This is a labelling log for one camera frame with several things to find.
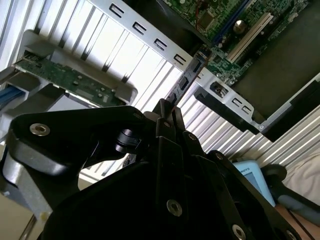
blue cable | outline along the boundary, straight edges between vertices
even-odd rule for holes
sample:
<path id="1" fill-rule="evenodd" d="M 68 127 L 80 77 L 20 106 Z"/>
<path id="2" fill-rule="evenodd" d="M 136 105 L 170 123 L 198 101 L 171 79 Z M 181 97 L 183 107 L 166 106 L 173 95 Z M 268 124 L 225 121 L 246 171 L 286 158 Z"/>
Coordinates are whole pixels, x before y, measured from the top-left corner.
<path id="1" fill-rule="evenodd" d="M 0 110 L 2 110 L 12 100 L 22 96 L 23 91 L 14 86 L 8 86 L 0 91 Z"/>

blue object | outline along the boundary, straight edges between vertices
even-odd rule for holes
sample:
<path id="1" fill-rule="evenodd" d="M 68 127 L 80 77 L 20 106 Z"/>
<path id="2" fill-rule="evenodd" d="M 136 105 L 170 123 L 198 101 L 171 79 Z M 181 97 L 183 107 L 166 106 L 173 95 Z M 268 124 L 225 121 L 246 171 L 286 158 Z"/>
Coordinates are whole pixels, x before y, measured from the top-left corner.
<path id="1" fill-rule="evenodd" d="M 23 91 L 19 90 L 14 86 L 8 86 L 0 91 L 0 110 L 2 110 L 8 103 L 12 100 L 25 94 Z"/>
<path id="2" fill-rule="evenodd" d="M 254 160 L 235 162 L 233 164 L 242 175 L 260 192 L 262 196 L 274 207 L 276 203 L 271 196 L 265 178 L 258 163 Z"/>

metal frame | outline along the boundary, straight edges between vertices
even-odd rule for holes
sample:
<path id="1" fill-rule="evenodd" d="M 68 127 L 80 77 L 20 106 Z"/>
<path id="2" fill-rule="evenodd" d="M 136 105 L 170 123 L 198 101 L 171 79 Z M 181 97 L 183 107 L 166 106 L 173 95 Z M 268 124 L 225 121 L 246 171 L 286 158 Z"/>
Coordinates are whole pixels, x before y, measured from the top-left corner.
<path id="1" fill-rule="evenodd" d="M 112 18 L 114 21 L 118 22 L 131 34 L 135 35 L 150 48 L 164 57 L 168 62 L 173 64 L 176 68 L 185 71 L 187 65 L 190 63 L 192 57 L 186 53 L 182 48 L 175 44 L 172 40 L 166 37 L 161 31 L 156 29 L 148 21 L 146 21 L 142 16 L 130 8 L 122 0 L 89 0 L 96 8 L 100 9 L 104 14 Z M 144 29 L 137 30 L 134 25 L 138 23 Z M 159 48 L 155 42 L 161 40 L 165 43 L 165 47 Z M 185 62 L 181 64 L 180 61 L 176 60 L 176 56 L 181 56 Z M 208 93 L 218 99 L 220 102 L 225 104 L 229 109 L 243 118 L 247 123 L 255 127 L 259 132 L 263 132 L 268 126 L 270 126 L 277 118 L 284 113 L 290 106 L 290 101 L 296 97 L 303 89 L 305 89 L 314 80 L 320 81 L 320 76 L 315 76 L 310 82 L 308 82 L 301 90 L 299 90 L 295 95 L 293 95 L 286 103 L 284 103 L 276 112 L 274 112 L 267 120 L 259 124 L 252 120 L 254 113 L 254 107 L 246 101 L 243 97 L 237 94 L 228 85 L 217 78 L 213 73 L 204 68 L 196 82 L 203 87 Z M 210 90 L 210 85 L 214 82 L 218 82 L 228 93 L 221 98 L 219 95 Z M 234 99 L 239 100 L 242 104 L 234 104 Z"/>

rectangular cutout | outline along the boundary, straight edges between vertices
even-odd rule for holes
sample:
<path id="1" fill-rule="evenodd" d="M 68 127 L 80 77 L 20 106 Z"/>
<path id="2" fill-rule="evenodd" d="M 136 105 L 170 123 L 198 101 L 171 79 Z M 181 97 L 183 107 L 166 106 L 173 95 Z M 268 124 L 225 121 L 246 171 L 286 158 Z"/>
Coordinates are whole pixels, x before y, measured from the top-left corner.
<path id="1" fill-rule="evenodd" d="M 197 65 L 193 69 L 193 72 L 196 73 L 198 71 L 198 69 L 200 68 L 200 66 L 201 66 L 201 62 L 198 61 Z"/>
<path id="2" fill-rule="evenodd" d="M 177 101 L 177 95 L 173 92 L 170 96 L 166 98 L 171 104 L 175 104 Z"/>
<path id="3" fill-rule="evenodd" d="M 163 41 L 161 41 L 159 38 L 157 38 L 157 39 L 154 41 L 154 44 L 155 44 L 158 48 L 160 48 L 162 51 L 164 51 L 165 48 L 167 47 L 167 45 L 166 45 Z"/>
<path id="4" fill-rule="evenodd" d="M 240 102 L 238 99 L 234 98 L 232 100 L 233 104 L 236 105 L 237 107 L 240 107 L 242 105 L 242 102 Z"/>
<path id="5" fill-rule="evenodd" d="M 135 22 L 132 27 L 141 35 L 145 34 L 145 31 L 147 31 L 147 29 L 145 27 L 143 27 L 140 23 Z"/>
<path id="6" fill-rule="evenodd" d="M 246 107 L 246 106 L 244 106 L 244 107 L 242 108 L 242 111 L 244 111 L 246 114 L 250 114 L 250 113 L 251 113 L 251 110 L 250 110 L 248 107 Z"/>
<path id="7" fill-rule="evenodd" d="M 122 18 L 122 14 L 125 13 L 120 7 L 118 7 L 114 3 L 110 5 L 109 10 L 113 12 L 115 15 L 117 15 L 119 18 Z"/>
<path id="8" fill-rule="evenodd" d="M 223 86 L 221 86 L 218 82 L 214 82 L 210 85 L 210 90 L 217 94 L 219 97 L 223 98 L 229 92 Z"/>
<path id="9" fill-rule="evenodd" d="M 180 87 L 180 89 L 183 91 L 183 90 L 186 88 L 186 86 L 188 85 L 188 83 L 189 83 L 188 78 L 184 76 L 184 77 L 181 79 L 181 81 L 179 82 L 179 87 Z"/>
<path id="10" fill-rule="evenodd" d="M 179 54 L 176 54 L 173 59 L 176 60 L 178 63 L 180 63 L 182 66 L 186 62 L 186 60 L 183 57 L 181 57 Z"/>

white metal grill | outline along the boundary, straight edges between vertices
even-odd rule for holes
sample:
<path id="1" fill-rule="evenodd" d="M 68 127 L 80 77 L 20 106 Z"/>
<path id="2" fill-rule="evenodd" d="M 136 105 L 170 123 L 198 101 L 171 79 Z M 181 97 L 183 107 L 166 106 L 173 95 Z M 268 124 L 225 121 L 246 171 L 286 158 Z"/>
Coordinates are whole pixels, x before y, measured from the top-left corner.
<path id="1" fill-rule="evenodd" d="M 133 105 L 142 112 L 152 110 L 160 98 L 166 97 L 183 71 L 183 67 L 178 69 L 172 60 L 166 60 L 167 53 L 159 54 L 145 39 L 138 39 L 86 0 L 1 0 L 0 70 L 15 62 L 22 34 L 28 29 L 97 71 L 133 85 L 138 90 Z M 183 57 L 186 62 L 191 59 Z M 320 107 L 272 143 L 261 134 L 241 132 L 198 102 L 193 97 L 196 88 L 194 83 L 179 107 L 187 129 L 199 138 L 206 152 L 216 149 L 229 158 L 252 158 L 262 166 L 278 163 L 290 168 L 319 148 Z M 103 162 L 84 169 L 81 177 L 94 182 L 121 166 L 121 160 Z"/>

